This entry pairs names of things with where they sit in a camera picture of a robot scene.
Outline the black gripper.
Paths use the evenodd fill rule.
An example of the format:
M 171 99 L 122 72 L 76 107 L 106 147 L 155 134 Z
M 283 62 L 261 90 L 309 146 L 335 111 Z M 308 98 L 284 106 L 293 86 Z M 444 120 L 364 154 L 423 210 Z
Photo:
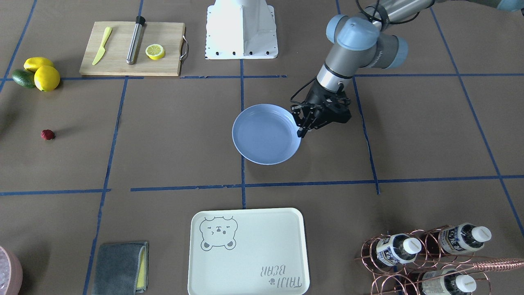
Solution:
M 313 84 L 303 102 L 295 100 L 309 84 Z M 344 84 L 338 83 L 335 91 L 325 89 L 317 80 L 310 80 L 291 97 L 291 114 L 296 125 L 297 137 L 304 138 L 311 129 L 320 129 L 330 123 L 347 123 L 351 118 L 351 100 L 344 91 Z

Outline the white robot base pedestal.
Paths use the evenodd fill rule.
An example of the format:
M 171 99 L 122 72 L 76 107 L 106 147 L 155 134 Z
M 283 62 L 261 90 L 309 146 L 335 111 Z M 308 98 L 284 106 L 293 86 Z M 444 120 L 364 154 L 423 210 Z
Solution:
M 216 0 L 206 17 L 207 60 L 277 58 L 275 10 L 265 0 Z

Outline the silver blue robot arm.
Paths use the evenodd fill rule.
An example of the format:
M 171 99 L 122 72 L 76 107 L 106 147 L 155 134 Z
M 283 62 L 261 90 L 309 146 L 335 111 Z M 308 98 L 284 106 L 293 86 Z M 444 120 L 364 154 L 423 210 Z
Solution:
M 346 90 L 360 68 L 390 69 L 407 58 L 409 47 L 401 37 L 385 34 L 391 26 L 413 21 L 435 0 L 377 0 L 359 6 L 353 16 L 335 15 L 326 26 L 332 48 L 302 102 L 290 98 L 297 136 L 304 138 L 312 129 L 330 123 L 347 123 L 351 118 L 351 99 Z

